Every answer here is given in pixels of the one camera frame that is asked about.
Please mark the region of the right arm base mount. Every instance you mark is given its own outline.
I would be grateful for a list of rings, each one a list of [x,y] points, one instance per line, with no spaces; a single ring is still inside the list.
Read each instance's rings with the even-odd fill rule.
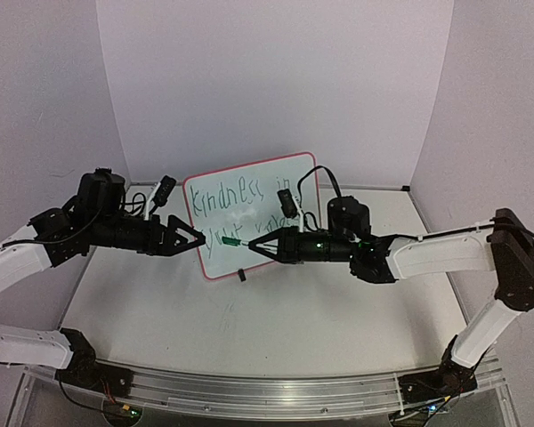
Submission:
[[[435,369],[421,373],[406,374],[399,378],[402,399],[413,404],[446,397],[456,397],[462,392],[477,388],[475,370],[477,365],[463,367],[451,358],[457,336],[443,352],[441,363]]]

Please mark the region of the pink-framed whiteboard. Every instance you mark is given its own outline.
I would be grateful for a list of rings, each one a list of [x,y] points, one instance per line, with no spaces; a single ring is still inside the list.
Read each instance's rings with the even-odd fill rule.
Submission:
[[[297,189],[298,181],[316,165],[310,152],[231,166],[187,178],[182,185],[192,227],[206,243],[198,249],[204,277],[227,278],[271,260],[243,247],[222,242],[223,237],[250,241],[281,227],[295,226],[281,210],[277,192],[289,189],[302,208],[320,219],[318,176],[314,173]]]

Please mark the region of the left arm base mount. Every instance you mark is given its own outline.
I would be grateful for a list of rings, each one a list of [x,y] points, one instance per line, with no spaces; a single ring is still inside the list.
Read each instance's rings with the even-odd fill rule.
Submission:
[[[67,368],[56,371],[56,380],[84,390],[103,392],[110,398],[129,395],[132,370],[98,361],[93,346],[76,329],[62,328],[61,333],[68,339],[73,355]]]

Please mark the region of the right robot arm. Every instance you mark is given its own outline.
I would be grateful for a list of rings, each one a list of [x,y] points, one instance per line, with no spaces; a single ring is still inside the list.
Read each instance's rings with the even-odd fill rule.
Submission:
[[[498,209],[486,221],[425,234],[373,232],[370,210],[355,197],[327,204],[328,224],[314,229],[286,193],[285,215],[295,226],[268,232],[247,243],[250,251],[281,264],[344,263],[357,279],[375,286],[429,275],[494,278],[494,293],[470,318],[448,348],[446,362],[471,369],[521,314],[534,309],[534,231],[515,213]]]

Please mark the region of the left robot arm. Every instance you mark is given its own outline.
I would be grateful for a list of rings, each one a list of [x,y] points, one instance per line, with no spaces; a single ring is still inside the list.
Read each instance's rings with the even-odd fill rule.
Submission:
[[[179,217],[162,221],[155,213],[166,205],[175,179],[165,176],[141,213],[125,199],[125,178],[110,169],[85,173],[76,195],[50,208],[0,243],[0,295],[34,276],[61,266],[95,247],[173,257],[205,244],[206,238]],[[95,351],[74,329],[36,330],[0,324],[0,365],[45,366],[68,370],[84,387],[102,376]]]

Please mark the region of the green marker cap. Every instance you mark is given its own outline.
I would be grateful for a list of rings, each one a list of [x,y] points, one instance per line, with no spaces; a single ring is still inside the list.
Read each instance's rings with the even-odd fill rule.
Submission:
[[[227,246],[240,246],[241,240],[237,238],[222,237],[222,243]]]

